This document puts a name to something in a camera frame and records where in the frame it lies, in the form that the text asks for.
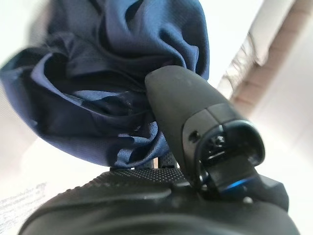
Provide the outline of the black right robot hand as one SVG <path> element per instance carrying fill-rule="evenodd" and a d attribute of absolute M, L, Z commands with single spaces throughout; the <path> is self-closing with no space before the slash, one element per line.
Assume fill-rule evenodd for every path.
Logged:
<path fill-rule="evenodd" d="M 148 74 L 150 106 L 178 168 L 114 170 L 39 207 L 22 235 L 297 235 L 282 183 L 259 175 L 262 138 L 192 71 Z"/>

